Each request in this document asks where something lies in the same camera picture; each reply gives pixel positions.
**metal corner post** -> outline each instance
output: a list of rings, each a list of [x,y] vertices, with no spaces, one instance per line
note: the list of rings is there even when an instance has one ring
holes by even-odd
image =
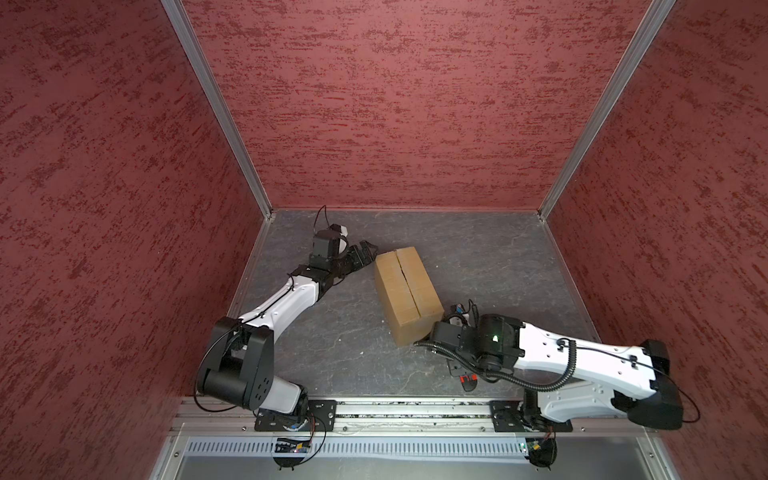
[[[581,298],[581,293],[578,291],[574,277],[571,275],[571,271],[568,269],[568,264],[565,262],[565,258],[563,257],[563,253],[560,251],[558,242],[554,239],[552,230],[549,230],[549,224],[542,218],[541,225],[544,228],[547,241],[549,242],[550,247],[552,247],[554,259],[558,262],[558,267],[560,268],[560,273],[563,276],[563,281],[565,281],[565,286],[568,288],[568,293],[571,294],[571,299],[574,301],[574,305],[576,306],[576,310],[578,310],[579,316],[582,320],[584,320],[584,323],[587,325],[587,328],[591,333],[591,340],[600,342],[600,335],[598,335],[597,329],[594,328],[594,323],[592,322],[592,318],[589,315],[589,310],[587,310],[587,306],[584,304],[584,299]]]
[[[237,318],[243,312],[243,304],[245,304],[245,297],[253,282],[254,273],[256,272],[256,265],[261,258],[261,252],[266,243],[266,236],[270,230],[270,225],[275,220],[276,214],[272,214],[271,217],[264,218],[264,222],[261,224],[259,234],[256,237],[256,242],[253,244],[253,249],[248,257],[245,269],[243,270],[243,276],[240,278],[240,282],[237,284],[237,290],[235,290],[232,303],[227,311],[227,316],[230,318]]]
[[[653,0],[650,3],[648,10],[646,10],[643,19],[640,20],[640,24],[637,26],[637,30],[627,46],[627,50],[624,51],[624,55],[622,55],[621,60],[616,66],[616,70],[614,70],[611,79],[605,86],[598,104],[595,105],[592,115],[587,120],[584,130],[581,131],[581,135],[576,140],[576,144],[565,160],[560,174],[549,189],[547,197],[541,203],[539,215],[542,219],[546,220],[552,212],[554,205],[558,202],[565,187],[568,185],[568,181],[573,177],[581,160],[592,145],[592,141],[598,135],[608,114],[613,110],[614,105],[621,96],[621,92],[624,91],[624,87],[629,83],[632,74],[637,70],[637,66],[659,32],[674,3],[675,0]]]
[[[237,130],[230,109],[224,101],[221,90],[219,90],[219,85],[216,83],[214,73],[210,70],[210,66],[205,59],[203,49],[200,47],[200,42],[197,41],[197,36],[195,35],[190,19],[187,16],[187,11],[184,10],[181,0],[161,0],[161,3],[170,19],[170,23],[174,26],[176,35],[181,42],[181,46],[184,48],[184,52],[187,54],[187,58],[189,58],[189,61],[192,64],[192,69],[194,69],[194,72],[197,75],[197,80],[203,87],[205,96],[208,97],[210,107],[214,110],[219,125],[221,126],[221,130],[224,132],[224,136],[227,137],[227,141],[232,148],[237,163],[240,165],[240,169],[243,171],[248,186],[253,192],[253,196],[256,198],[256,202],[259,204],[264,219],[271,218],[272,205],[266,197],[264,186],[261,184],[261,180],[259,180],[259,175],[256,172],[256,168],[253,166],[253,162],[250,159],[243,138],[240,136],[240,132]]]

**box flap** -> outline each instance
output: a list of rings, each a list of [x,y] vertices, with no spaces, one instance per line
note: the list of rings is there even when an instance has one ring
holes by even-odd
[[[413,303],[419,316],[433,316],[444,313],[435,287],[427,275],[424,264],[415,247],[401,248],[396,251],[400,269],[407,282]]]
[[[376,289],[388,300],[385,302],[389,313],[405,323],[418,319],[419,309],[409,289],[406,277],[400,268],[396,252],[381,253],[376,257]]]

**box seam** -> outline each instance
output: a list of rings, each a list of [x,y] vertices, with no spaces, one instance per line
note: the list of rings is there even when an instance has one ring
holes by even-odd
[[[416,313],[418,313],[419,318],[422,318],[422,313],[419,310],[419,305],[416,303],[416,298],[413,296],[413,292],[411,291],[411,284],[408,283],[408,277],[406,276],[406,272],[402,269],[402,264],[400,263],[400,255],[397,254],[397,250],[395,250],[395,258],[397,259],[397,265],[400,267],[400,273],[402,273],[402,278],[406,279],[406,285],[408,286],[408,293],[413,299],[413,305],[416,307]]]

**metal vent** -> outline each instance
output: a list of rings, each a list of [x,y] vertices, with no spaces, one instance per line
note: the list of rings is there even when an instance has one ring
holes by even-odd
[[[322,441],[316,439],[313,450]],[[213,457],[303,457],[304,454],[276,454],[275,438],[234,439],[193,437],[185,455]],[[414,437],[329,437],[317,457],[399,458],[409,460],[458,460],[480,462],[526,462],[527,450],[521,439],[424,438]]]

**black mounting plate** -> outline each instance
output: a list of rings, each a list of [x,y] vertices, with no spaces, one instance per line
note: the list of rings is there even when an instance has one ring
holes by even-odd
[[[448,359],[448,372],[451,374],[451,376],[456,378],[472,374],[466,368],[464,368],[461,363],[452,359]]]
[[[336,400],[310,400],[309,413],[316,419],[322,419],[327,432],[333,430],[336,421]],[[253,430],[257,432],[308,432],[310,424],[307,422],[296,430],[290,429],[293,420],[287,415],[281,415],[270,410],[260,410],[256,413],[256,421]],[[321,432],[323,424],[315,420],[315,432]]]
[[[493,429],[495,432],[531,432],[529,427],[526,427],[523,423],[522,414],[520,413],[521,401],[512,400],[492,400],[488,402],[491,407],[491,420],[493,421]],[[574,427],[571,425],[571,421],[568,420],[565,423],[550,422],[547,419],[541,419],[546,422],[548,427],[552,428],[553,432],[573,432]],[[534,432],[547,432],[547,430],[532,430]]]

